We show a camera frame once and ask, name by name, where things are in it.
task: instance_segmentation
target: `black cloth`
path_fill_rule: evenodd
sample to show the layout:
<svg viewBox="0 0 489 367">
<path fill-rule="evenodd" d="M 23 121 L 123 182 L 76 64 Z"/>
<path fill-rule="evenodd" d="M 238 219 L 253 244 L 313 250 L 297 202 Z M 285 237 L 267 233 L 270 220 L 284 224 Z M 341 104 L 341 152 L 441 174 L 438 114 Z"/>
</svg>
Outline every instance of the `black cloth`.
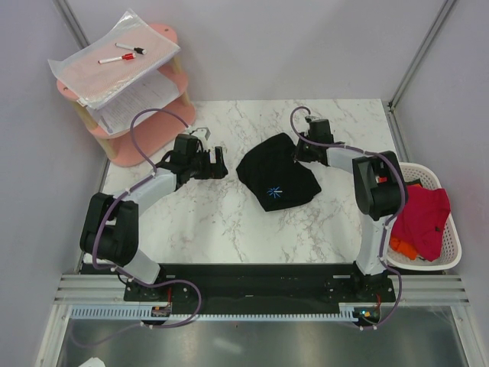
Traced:
<svg viewBox="0 0 489 367">
<path fill-rule="evenodd" d="M 251 149 L 236 171 L 265 212 L 303 205 L 321 192 L 311 170 L 294 161 L 289 135 L 275 135 Z"/>
</svg>

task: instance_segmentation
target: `blue logo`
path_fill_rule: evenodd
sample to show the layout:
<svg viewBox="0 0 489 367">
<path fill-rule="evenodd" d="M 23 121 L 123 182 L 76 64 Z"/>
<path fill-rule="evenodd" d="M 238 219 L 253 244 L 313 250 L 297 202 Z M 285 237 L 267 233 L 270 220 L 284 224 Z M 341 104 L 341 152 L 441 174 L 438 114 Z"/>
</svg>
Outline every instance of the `blue logo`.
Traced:
<svg viewBox="0 0 489 367">
<path fill-rule="evenodd" d="M 267 191 L 268 196 L 272 196 L 274 199 L 279 198 L 281 193 L 282 193 L 282 190 L 280 189 L 280 186 L 272 187 L 271 189 L 268 189 L 268 191 Z"/>
</svg>

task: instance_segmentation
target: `gray floor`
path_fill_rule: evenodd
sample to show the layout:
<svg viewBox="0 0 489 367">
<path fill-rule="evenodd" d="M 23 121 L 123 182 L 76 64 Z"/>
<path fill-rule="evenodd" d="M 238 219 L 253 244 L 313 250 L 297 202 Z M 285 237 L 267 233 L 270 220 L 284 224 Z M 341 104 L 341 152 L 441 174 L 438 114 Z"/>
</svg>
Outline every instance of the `gray floor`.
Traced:
<svg viewBox="0 0 489 367">
<path fill-rule="evenodd" d="M 74 323 L 73 335 L 83 343 L 130 324 L 70 322 Z M 399 309 L 383 328 L 369 332 L 337 323 L 293 322 L 200 322 L 174 330 L 137 328 L 93 349 L 79 349 L 65 340 L 65 358 L 59 366 L 79 366 L 92 356 L 107 367 L 467 366 L 448 308 Z"/>
</svg>

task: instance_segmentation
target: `marble surface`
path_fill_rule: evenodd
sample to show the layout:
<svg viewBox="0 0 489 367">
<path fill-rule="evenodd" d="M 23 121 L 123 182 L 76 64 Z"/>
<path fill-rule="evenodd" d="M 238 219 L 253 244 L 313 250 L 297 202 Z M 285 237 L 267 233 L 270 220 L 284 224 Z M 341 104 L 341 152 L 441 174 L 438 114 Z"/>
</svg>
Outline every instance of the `marble surface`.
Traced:
<svg viewBox="0 0 489 367">
<path fill-rule="evenodd" d="M 308 106 L 327 118 L 336 141 L 370 151 L 394 150 L 379 99 L 196 102 L 195 127 L 208 127 L 209 146 L 221 145 L 229 175 L 191 180 L 140 218 L 140 249 L 158 262 L 341 263 L 355 260 L 361 242 L 360 212 L 350 174 L 318 163 L 305 164 L 322 192 L 306 205 L 266 213 L 242 184 L 236 167 L 246 152 L 286 132 L 294 142 L 289 114 Z M 296 125 L 305 131 L 304 113 Z M 173 143 L 156 153 L 159 161 Z M 108 169 L 103 191 L 130 186 L 150 171 L 144 162 Z"/>
</svg>

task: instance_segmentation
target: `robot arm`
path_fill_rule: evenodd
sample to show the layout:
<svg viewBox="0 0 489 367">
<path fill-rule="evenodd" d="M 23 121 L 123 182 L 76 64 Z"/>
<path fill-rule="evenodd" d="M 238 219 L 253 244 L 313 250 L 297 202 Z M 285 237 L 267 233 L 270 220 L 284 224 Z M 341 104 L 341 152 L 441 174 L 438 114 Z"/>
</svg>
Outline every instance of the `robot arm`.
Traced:
<svg viewBox="0 0 489 367">
<path fill-rule="evenodd" d="M 139 216 L 162 197 L 178 190 L 190 178 L 207 180 L 221 179 L 228 174 L 222 148 L 215 148 L 215 163 L 211 163 L 207 139 L 210 132 L 199 128 L 190 134 L 179 134 L 173 150 L 167 152 L 154 176 L 145 185 L 132 191 L 114 209 L 110 221 L 115 224 L 105 226 L 99 242 L 97 258 L 108 260 L 126 273 L 153 284 L 160 273 L 160 266 L 148 258 L 139 248 Z M 96 233 L 103 216 L 121 192 L 113 195 L 95 194 L 90 200 L 89 209 L 80 239 L 80 248 L 92 254 Z"/>
<path fill-rule="evenodd" d="M 329 120 L 307 116 L 306 121 L 309 123 L 309 131 L 301 133 L 305 138 L 323 144 L 343 144 L 334 142 Z M 396 155 L 392 151 L 381 154 L 400 173 Z M 381 248 L 381 258 L 387 252 L 393 222 L 390 222 L 384 237 L 382 233 L 387 219 L 399 209 L 401 203 L 399 184 L 389 167 L 378 157 L 368 157 L 346 149 L 318 147 L 302 140 L 299 140 L 296 148 L 296 159 L 304 162 L 318 161 L 326 167 L 340 168 L 353 174 L 355 199 L 362 213 L 362 240 L 355 264 L 361 278 L 382 274 L 385 267 L 381 264 L 379 254 Z"/>
</svg>

